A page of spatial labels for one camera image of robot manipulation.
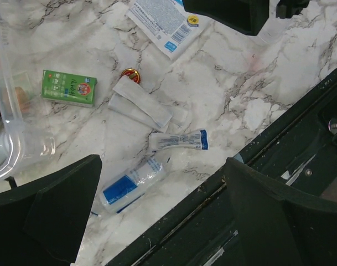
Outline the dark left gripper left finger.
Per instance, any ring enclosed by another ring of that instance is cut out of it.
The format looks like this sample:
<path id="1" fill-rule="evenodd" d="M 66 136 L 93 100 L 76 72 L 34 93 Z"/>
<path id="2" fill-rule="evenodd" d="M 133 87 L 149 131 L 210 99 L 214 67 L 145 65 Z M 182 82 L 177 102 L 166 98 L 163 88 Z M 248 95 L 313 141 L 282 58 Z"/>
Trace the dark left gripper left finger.
<path id="1" fill-rule="evenodd" d="M 89 155 L 0 193 L 0 265 L 76 261 L 102 169 Z"/>

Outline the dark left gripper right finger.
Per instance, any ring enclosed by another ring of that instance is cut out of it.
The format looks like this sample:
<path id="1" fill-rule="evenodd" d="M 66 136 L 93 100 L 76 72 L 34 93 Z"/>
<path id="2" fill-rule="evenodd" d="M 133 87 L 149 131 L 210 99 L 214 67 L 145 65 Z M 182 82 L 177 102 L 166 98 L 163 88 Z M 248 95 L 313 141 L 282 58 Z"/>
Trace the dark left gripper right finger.
<path id="1" fill-rule="evenodd" d="M 337 202 L 234 158 L 224 177 L 246 265 L 337 265 Z"/>

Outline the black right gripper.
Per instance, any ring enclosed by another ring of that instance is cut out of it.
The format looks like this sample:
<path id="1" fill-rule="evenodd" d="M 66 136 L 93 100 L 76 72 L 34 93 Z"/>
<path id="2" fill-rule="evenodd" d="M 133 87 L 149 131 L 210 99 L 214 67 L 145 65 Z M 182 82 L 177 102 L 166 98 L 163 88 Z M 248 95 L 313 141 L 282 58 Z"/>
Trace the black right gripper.
<path id="1" fill-rule="evenodd" d="M 309 1 L 191 0 L 183 5 L 187 12 L 212 18 L 244 35 L 258 35 L 269 18 L 291 19 Z"/>

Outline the clear plastic medicine box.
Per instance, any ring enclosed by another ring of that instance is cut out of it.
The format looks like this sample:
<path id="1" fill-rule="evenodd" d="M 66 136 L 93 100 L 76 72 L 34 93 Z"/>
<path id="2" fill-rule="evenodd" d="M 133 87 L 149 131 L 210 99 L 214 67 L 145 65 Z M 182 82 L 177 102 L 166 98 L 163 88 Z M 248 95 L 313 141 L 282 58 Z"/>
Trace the clear plastic medicine box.
<path id="1" fill-rule="evenodd" d="M 43 71 L 35 64 L 27 10 L 20 1 L 0 1 L 0 133 L 8 136 L 9 153 L 0 165 L 0 181 L 55 154 L 54 135 L 41 96 Z M 30 98 L 22 113 L 15 87 Z"/>

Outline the blue white gauze dressing pack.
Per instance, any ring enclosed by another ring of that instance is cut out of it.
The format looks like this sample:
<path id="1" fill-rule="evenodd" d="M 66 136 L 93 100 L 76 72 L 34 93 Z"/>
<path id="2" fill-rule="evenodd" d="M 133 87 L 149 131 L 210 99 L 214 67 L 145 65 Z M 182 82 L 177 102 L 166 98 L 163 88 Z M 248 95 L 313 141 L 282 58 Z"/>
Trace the blue white gauze dressing pack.
<path id="1" fill-rule="evenodd" d="M 187 12 L 183 1 L 137 0 L 127 12 L 131 19 L 170 60 L 176 60 L 209 26 L 211 19 Z"/>

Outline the white gauze roll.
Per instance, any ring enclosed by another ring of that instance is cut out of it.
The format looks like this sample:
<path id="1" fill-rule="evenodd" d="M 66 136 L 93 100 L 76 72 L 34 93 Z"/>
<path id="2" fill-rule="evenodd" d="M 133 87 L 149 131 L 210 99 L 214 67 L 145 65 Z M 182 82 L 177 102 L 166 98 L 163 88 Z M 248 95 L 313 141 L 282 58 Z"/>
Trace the white gauze roll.
<path id="1" fill-rule="evenodd" d="M 99 192 L 99 200 L 110 213 L 120 213 L 146 191 L 166 178 L 170 155 L 157 153 L 107 182 Z"/>

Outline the small blue white tube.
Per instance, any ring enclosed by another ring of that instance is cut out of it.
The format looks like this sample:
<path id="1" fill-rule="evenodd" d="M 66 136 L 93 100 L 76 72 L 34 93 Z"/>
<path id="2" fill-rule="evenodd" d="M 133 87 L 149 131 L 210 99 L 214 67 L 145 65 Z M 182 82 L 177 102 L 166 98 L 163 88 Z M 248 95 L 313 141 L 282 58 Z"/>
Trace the small blue white tube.
<path id="1" fill-rule="evenodd" d="M 149 136 L 149 149 L 152 152 L 171 148 L 189 148 L 196 150 L 208 150 L 208 132 L 205 129 L 193 132 L 173 135 L 154 132 Z"/>

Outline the small green medicine carton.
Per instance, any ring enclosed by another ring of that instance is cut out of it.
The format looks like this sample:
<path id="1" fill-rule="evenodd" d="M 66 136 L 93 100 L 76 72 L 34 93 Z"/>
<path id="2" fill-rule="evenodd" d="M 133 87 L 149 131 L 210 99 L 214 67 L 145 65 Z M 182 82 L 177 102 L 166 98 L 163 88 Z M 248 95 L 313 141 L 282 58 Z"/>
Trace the small green medicine carton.
<path id="1" fill-rule="evenodd" d="M 94 107 L 97 79 L 53 70 L 43 70 L 41 96 L 63 104 Z"/>

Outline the white paper sachets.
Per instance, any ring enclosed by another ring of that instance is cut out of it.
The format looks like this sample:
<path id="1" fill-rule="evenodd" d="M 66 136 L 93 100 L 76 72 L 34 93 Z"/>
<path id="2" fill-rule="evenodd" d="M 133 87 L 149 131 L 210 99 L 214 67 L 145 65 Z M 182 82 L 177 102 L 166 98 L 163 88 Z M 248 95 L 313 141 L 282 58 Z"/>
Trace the white paper sachets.
<path id="1" fill-rule="evenodd" d="M 120 78 L 113 91 L 109 109 L 159 132 L 165 133 L 170 123 L 183 126 L 188 118 L 186 108 L 160 103 L 127 76 Z"/>

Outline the amber bottle orange cap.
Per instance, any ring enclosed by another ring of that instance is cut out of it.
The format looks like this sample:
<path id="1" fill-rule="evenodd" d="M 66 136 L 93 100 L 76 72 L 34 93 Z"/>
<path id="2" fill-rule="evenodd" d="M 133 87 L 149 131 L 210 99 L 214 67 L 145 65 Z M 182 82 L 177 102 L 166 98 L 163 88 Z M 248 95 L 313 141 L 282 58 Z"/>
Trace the amber bottle orange cap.
<path id="1" fill-rule="evenodd" d="M 31 104 L 28 94 L 20 86 L 15 87 L 15 93 L 21 112 L 28 113 Z"/>

